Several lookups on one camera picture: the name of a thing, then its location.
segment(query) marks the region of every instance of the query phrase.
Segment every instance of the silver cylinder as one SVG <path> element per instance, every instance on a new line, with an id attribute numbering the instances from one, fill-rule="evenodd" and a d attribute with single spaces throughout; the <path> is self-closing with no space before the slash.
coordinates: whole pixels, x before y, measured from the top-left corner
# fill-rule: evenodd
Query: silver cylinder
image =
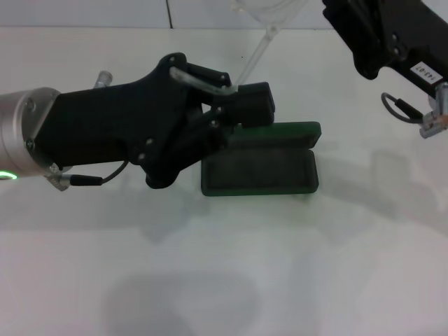
<path id="1" fill-rule="evenodd" d="M 0 95 L 0 171 L 17 177 L 53 174 L 53 162 L 34 140 L 59 94 L 42 87 Z"/>

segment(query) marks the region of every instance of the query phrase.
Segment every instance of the metal connector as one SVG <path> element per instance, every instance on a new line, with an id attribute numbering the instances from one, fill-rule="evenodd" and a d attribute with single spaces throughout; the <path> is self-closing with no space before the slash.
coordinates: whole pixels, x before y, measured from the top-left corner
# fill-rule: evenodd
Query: metal connector
<path id="1" fill-rule="evenodd" d="M 427 139 L 448 130 L 448 83 L 437 86 L 435 104 L 430 99 L 430 105 L 435 109 L 423 117 L 420 135 Z"/>

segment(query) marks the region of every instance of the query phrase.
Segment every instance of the screw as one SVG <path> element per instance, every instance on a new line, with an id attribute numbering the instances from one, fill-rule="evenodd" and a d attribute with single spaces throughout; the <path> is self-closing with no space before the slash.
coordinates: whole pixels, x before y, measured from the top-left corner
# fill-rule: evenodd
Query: screw
<path id="1" fill-rule="evenodd" d="M 28 139 L 25 141 L 25 146 L 29 151 L 32 151 L 34 149 L 34 141 L 33 139 Z"/>
<path id="2" fill-rule="evenodd" d="M 56 174 L 56 173 L 59 171 L 59 167 L 57 166 L 57 164 L 53 163 L 53 164 L 50 166 L 50 171 L 51 171 L 52 173 Z"/>
<path id="3" fill-rule="evenodd" d="M 28 112 L 34 112 L 36 110 L 36 103 L 33 99 L 28 98 L 27 103 L 25 104 Z"/>

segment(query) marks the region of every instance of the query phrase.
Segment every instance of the transparent plastic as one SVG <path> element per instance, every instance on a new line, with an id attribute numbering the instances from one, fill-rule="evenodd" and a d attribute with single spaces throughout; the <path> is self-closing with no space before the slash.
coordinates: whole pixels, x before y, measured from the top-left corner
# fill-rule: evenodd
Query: transparent plastic
<path id="1" fill-rule="evenodd" d="M 246 11 L 255 20 L 266 27 L 266 34 L 261 39 L 255 52 L 249 59 L 235 85 L 245 84 L 260 58 L 274 37 L 297 16 L 308 0 L 231 0 L 232 7 Z"/>
<path id="2" fill-rule="evenodd" d="M 215 95 L 233 95 L 238 92 L 240 85 L 245 84 L 274 37 L 291 19 L 295 18 L 308 0 L 231 0 L 231 2 L 234 10 L 246 11 L 266 27 L 265 35 L 234 85 L 215 87 L 175 67 L 170 70 L 172 78 Z"/>

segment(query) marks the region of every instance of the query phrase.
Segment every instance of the black bracket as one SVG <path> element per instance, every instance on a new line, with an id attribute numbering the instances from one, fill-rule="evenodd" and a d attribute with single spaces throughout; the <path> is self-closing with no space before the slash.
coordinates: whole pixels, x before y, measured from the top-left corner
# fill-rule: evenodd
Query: black bracket
<path id="1" fill-rule="evenodd" d="M 323 14 L 375 79 L 390 67 L 435 97 L 448 78 L 448 24 L 421 0 L 323 0 Z"/>

